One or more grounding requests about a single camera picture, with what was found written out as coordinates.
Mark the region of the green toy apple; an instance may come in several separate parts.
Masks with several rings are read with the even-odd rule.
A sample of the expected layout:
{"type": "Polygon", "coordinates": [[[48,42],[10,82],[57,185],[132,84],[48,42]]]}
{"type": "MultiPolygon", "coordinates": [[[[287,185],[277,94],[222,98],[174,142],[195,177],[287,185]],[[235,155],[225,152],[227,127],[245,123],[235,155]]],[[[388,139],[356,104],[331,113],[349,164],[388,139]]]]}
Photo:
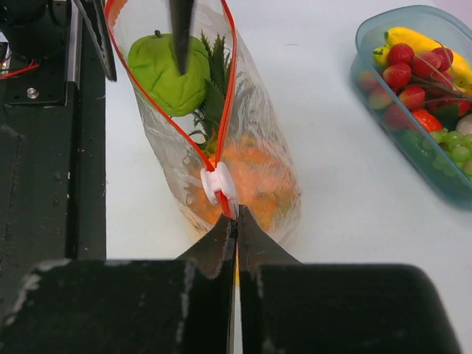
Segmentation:
{"type": "Polygon", "coordinates": [[[210,79],[208,52],[202,41],[190,38],[187,73],[178,71],[170,33],[136,40],[128,68],[148,96],[170,117],[191,114],[205,100],[210,79]]]}

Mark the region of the green toy leafy vegetable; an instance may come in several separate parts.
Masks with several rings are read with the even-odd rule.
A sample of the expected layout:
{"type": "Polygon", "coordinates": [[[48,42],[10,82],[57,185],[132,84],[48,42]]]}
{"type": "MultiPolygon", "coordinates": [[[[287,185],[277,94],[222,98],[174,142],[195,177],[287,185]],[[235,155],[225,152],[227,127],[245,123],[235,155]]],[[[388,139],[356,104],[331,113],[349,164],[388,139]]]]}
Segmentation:
{"type": "MultiPolygon", "coordinates": [[[[222,35],[201,35],[211,70],[207,99],[193,113],[192,134],[215,161],[223,103],[229,92],[231,52],[222,35]]],[[[232,115],[221,157],[232,175],[241,204],[262,230],[281,240],[295,230],[301,216],[301,191],[288,145],[278,126],[268,93],[246,47],[241,46],[235,72],[232,115]]]]}

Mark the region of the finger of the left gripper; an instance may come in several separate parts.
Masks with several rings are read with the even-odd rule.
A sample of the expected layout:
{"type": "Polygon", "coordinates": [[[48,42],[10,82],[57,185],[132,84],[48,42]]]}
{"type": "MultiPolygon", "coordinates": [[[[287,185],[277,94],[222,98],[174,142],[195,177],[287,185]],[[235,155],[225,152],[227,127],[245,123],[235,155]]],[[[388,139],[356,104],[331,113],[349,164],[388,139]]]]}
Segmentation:
{"type": "Polygon", "coordinates": [[[117,71],[111,38],[105,20],[104,1],[74,0],[74,3],[85,21],[106,79],[116,82],[117,71]]]}
{"type": "Polygon", "coordinates": [[[180,75],[187,73],[194,0],[169,0],[176,63],[180,75]]]}

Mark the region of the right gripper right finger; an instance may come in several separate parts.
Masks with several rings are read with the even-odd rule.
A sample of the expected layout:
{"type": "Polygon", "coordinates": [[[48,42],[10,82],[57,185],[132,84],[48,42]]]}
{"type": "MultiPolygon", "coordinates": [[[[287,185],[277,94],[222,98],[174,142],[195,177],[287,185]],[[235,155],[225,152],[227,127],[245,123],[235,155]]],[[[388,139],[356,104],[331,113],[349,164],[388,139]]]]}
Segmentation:
{"type": "Polygon", "coordinates": [[[245,353],[459,353],[436,288],[418,267],[302,263],[249,208],[237,221],[245,353]]]}

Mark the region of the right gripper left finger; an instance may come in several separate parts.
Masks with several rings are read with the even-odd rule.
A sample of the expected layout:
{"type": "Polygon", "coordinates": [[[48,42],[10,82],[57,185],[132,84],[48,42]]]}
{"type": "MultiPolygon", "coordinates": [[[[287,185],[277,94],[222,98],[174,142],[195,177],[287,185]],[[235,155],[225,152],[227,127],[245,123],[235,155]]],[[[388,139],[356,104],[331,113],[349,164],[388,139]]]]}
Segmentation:
{"type": "Polygon", "coordinates": [[[236,223],[174,260],[49,260],[22,281],[3,353],[231,353],[236,223]]]}

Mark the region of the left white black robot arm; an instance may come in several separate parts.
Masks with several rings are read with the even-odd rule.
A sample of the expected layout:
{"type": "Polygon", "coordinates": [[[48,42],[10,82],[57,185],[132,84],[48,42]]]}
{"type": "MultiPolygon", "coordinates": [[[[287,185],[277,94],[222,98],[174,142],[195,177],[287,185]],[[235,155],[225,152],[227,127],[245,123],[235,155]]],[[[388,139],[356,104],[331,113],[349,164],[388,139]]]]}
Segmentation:
{"type": "MultiPolygon", "coordinates": [[[[111,39],[105,24],[104,1],[76,1],[86,22],[106,78],[117,81],[111,39]]],[[[170,22],[179,74],[187,73],[193,1],[170,1],[170,22]]],[[[1,32],[14,54],[26,59],[47,58],[60,48],[59,23],[52,1],[2,1],[1,32]]]]}

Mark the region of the clear zip top bag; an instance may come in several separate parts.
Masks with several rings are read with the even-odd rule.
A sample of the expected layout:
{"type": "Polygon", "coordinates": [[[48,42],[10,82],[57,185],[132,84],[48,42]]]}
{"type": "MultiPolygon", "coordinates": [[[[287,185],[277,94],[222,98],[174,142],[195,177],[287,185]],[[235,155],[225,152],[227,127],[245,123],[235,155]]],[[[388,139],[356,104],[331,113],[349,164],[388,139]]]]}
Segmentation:
{"type": "Polygon", "coordinates": [[[194,112],[183,117],[168,116],[142,89],[128,68],[128,52],[136,40],[153,34],[172,35],[168,2],[107,1],[105,19],[111,42],[133,85],[145,135],[162,166],[178,208],[192,228],[204,235],[221,215],[234,216],[241,205],[232,175],[221,157],[232,115],[238,51],[241,46],[246,47],[236,30],[229,6],[225,1],[197,1],[190,32],[190,38],[193,36],[200,41],[201,35],[206,35],[210,41],[217,35],[224,36],[232,55],[229,92],[223,103],[214,162],[198,146],[202,139],[192,134],[194,112]]]}

